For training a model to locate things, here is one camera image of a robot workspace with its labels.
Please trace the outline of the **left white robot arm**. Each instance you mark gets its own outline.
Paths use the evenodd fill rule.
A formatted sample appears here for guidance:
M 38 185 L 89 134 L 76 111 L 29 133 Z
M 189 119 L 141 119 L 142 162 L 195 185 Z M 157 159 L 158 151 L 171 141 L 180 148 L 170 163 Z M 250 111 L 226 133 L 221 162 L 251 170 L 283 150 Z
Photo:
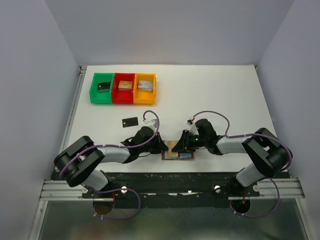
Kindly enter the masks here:
M 84 185 L 93 188 L 101 198 L 107 197 L 111 185 L 106 175 L 96 167 L 101 163 L 128 164 L 142 153 L 161 154 L 169 148 L 154 127 L 143 126 L 133 137 L 119 145 L 95 144 L 85 135 L 70 145 L 53 160 L 59 178 L 70 187 Z

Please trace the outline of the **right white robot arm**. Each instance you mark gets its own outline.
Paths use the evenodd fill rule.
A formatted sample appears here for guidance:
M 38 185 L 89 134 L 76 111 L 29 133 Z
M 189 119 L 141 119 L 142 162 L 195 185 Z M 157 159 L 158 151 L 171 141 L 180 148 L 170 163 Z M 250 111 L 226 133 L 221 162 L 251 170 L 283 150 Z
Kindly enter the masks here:
M 174 153 L 190 152 L 205 148 L 213 155 L 247 154 L 252 163 L 235 175 L 230 191 L 241 196 L 249 185 L 264 178 L 272 178 L 292 162 L 292 152 L 268 129 L 262 127 L 248 135 L 218 135 L 206 119 L 188 121 L 190 130 L 183 130 Z

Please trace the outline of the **black credit card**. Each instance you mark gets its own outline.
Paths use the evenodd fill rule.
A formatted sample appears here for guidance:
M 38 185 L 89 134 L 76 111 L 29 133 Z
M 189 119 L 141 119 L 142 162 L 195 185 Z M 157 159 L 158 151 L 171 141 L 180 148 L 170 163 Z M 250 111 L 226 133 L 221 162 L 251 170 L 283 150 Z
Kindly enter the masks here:
M 135 127 L 138 125 L 139 125 L 139 120 L 137 117 L 130 117 L 130 118 L 122 119 L 122 127 L 123 128 Z

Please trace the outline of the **brown leather card holder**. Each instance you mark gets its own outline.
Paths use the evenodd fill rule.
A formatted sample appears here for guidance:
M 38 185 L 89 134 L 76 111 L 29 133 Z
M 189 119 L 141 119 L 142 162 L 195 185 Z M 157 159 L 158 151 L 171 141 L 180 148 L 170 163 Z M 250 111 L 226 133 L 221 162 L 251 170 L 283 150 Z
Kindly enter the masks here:
M 168 150 L 161 154 L 163 161 L 191 161 L 194 159 L 194 154 L 191 152 L 173 152 L 173 147 L 178 143 L 177 140 L 165 140 L 164 144 Z

